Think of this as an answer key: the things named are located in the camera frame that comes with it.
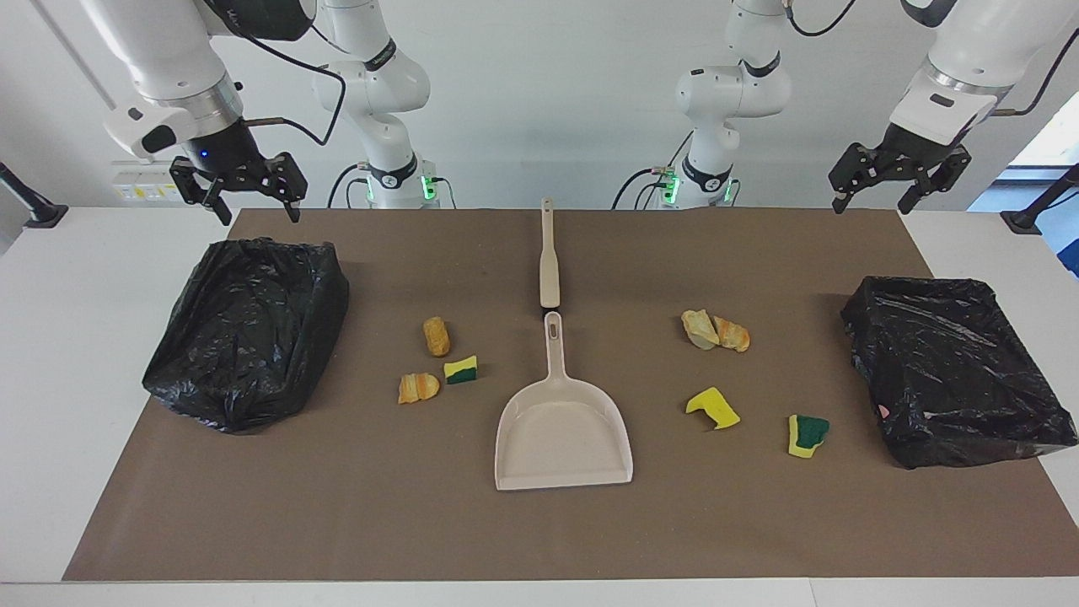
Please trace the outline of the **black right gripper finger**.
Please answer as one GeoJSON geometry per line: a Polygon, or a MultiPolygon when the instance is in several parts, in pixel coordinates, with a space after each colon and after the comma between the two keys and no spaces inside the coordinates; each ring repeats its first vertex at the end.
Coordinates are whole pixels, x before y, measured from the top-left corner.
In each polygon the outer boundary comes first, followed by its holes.
{"type": "Polygon", "coordinates": [[[282,204],[290,223],[300,222],[299,207],[308,196],[308,178],[291,153],[282,151],[275,157],[267,158],[267,196],[282,204]]]}
{"type": "Polygon", "coordinates": [[[190,158],[174,158],[170,164],[174,188],[185,204],[204,208],[205,211],[215,215],[223,226],[230,226],[233,215],[221,197],[223,183],[211,176],[209,185],[204,187],[199,181],[199,175],[201,173],[190,158]]]}

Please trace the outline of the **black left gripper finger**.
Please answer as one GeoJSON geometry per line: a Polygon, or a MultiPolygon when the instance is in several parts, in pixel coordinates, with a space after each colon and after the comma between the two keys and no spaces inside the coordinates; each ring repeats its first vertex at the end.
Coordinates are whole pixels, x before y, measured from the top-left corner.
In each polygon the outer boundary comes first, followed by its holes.
{"type": "Polygon", "coordinates": [[[958,144],[952,150],[933,170],[929,170],[927,166],[916,160],[903,161],[905,162],[903,170],[906,177],[912,178],[912,185],[898,201],[899,212],[910,213],[925,197],[951,190],[964,170],[968,168],[970,161],[971,155],[964,144],[958,144]]]}
{"type": "Polygon", "coordinates": [[[853,195],[870,187],[880,183],[878,160],[880,151],[864,144],[849,144],[841,154],[832,170],[829,171],[829,184],[834,197],[834,212],[843,212],[851,203],[853,195]]]}

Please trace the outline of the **brown croissant end piece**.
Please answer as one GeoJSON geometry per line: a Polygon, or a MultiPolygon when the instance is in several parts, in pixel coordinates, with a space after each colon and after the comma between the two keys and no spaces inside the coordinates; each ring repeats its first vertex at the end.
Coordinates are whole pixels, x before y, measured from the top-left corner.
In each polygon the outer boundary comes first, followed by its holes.
{"type": "Polygon", "coordinates": [[[747,327],[713,316],[714,330],[718,333],[718,346],[733,351],[747,351],[751,345],[751,335],[747,327]]]}

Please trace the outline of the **pale crumbly bread piece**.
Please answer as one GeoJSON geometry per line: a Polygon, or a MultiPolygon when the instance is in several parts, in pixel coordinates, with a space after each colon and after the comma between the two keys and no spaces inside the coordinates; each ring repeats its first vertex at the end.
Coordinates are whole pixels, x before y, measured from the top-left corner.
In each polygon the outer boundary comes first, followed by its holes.
{"type": "Polygon", "coordinates": [[[679,316],[689,342],[696,348],[709,351],[720,346],[716,326],[713,325],[711,315],[705,309],[683,311],[679,316]]]}

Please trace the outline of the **striped orange croissant piece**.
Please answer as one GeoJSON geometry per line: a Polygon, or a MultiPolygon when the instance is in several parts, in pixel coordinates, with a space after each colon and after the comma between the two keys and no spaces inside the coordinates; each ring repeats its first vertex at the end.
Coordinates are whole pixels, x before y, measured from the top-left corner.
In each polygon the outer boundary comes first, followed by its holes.
{"type": "Polygon", "coordinates": [[[431,400],[441,388],[439,377],[431,373],[408,373],[400,377],[397,403],[405,405],[431,400]]]}

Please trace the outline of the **large yellow green sponge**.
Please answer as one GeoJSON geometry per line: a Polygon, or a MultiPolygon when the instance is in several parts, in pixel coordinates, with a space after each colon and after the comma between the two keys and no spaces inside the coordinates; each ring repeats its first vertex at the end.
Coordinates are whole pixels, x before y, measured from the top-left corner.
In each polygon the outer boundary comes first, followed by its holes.
{"type": "Polygon", "coordinates": [[[787,453],[801,459],[810,459],[824,444],[831,422],[798,414],[787,418],[787,453]]]}

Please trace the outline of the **notched all-yellow sponge piece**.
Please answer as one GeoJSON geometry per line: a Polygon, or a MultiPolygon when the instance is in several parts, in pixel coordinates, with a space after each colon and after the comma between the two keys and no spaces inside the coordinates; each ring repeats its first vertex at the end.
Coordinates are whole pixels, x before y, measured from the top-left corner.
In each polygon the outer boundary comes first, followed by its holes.
{"type": "Polygon", "coordinates": [[[715,385],[710,385],[701,392],[691,396],[684,412],[687,415],[694,414],[694,412],[704,412],[706,417],[714,424],[714,430],[729,429],[743,420],[715,385]]]}

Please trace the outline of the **beige hand brush black bristles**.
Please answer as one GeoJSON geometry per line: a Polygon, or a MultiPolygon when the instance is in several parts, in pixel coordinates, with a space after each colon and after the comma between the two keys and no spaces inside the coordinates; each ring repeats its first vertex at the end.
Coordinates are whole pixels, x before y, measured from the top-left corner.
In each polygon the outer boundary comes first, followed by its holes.
{"type": "Polygon", "coordinates": [[[542,199],[542,250],[540,251],[540,307],[547,315],[561,306],[561,279],[556,256],[554,201],[542,199]]]}

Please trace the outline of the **beige plastic dustpan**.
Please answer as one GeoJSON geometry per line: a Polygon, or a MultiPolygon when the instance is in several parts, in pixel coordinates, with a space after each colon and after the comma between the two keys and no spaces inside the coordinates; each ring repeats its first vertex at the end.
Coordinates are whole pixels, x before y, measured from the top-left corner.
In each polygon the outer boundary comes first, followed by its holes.
{"type": "Polygon", "coordinates": [[[493,460],[496,489],[631,483],[636,461],[620,408],[604,389],[566,372],[559,312],[544,315],[543,335],[546,375],[502,408],[493,460]]]}

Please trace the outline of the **black bag-lined bin pink spot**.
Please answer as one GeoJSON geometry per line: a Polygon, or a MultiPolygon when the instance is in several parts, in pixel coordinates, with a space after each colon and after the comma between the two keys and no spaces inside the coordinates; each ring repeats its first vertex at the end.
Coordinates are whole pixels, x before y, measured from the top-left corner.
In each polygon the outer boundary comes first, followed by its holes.
{"type": "Polygon", "coordinates": [[[991,285],[868,276],[839,317],[883,446],[902,468],[966,468],[1079,446],[1071,413],[991,285]]]}

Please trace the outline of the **black clamp stand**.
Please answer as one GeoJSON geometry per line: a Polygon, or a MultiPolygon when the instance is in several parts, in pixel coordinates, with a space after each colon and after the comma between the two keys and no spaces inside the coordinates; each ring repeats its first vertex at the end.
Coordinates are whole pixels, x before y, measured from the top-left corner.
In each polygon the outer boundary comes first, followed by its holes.
{"type": "Polygon", "coordinates": [[[1039,216],[1071,201],[1075,196],[1079,196],[1079,162],[1065,170],[1051,185],[1044,188],[1040,196],[1027,207],[1023,207],[1022,210],[1001,211],[999,216],[1014,234],[1041,235],[1042,232],[1037,226],[1039,216]]]}
{"type": "Polygon", "coordinates": [[[0,183],[13,193],[17,201],[30,212],[30,219],[24,223],[27,229],[51,229],[56,227],[64,216],[69,211],[69,206],[56,204],[41,195],[35,188],[26,185],[21,178],[0,162],[0,183]]]}

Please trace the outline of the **brown table mat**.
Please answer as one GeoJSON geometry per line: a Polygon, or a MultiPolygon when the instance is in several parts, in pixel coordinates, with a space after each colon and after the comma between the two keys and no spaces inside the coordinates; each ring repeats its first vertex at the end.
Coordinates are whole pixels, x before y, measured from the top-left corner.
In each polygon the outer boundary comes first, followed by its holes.
{"type": "Polygon", "coordinates": [[[536,210],[243,210],[231,237],[331,242],[351,284],[300,414],[223,434],[140,415],[66,580],[504,580],[1079,575],[1037,460],[905,471],[883,446],[839,311],[866,276],[929,271],[897,212],[559,211],[566,367],[613,397],[636,474],[498,492],[502,408],[545,375],[536,210]],[[704,351],[683,311],[748,328],[704,351]],[[421,323],[442,316],[446,357],[421,323]],[[478,380],[447,384],[470,355],[478,380]],[[442,388],[400,405],[408,373],[442,388]],[[715,385],[741,422],[714,430],[715,385]],[[810,459],[790,415],[831,422],[810,459]]]}

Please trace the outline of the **white wall socket strip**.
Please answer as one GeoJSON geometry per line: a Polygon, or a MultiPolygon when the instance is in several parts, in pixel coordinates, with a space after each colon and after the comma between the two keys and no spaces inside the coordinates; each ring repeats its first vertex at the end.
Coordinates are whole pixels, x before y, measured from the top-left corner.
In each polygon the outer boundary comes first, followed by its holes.
{"type": "Polygon", "coordinates": [[[126,203],[185,204],[165,162],[112,162],[110,184],[120,201],[126,203]]]}

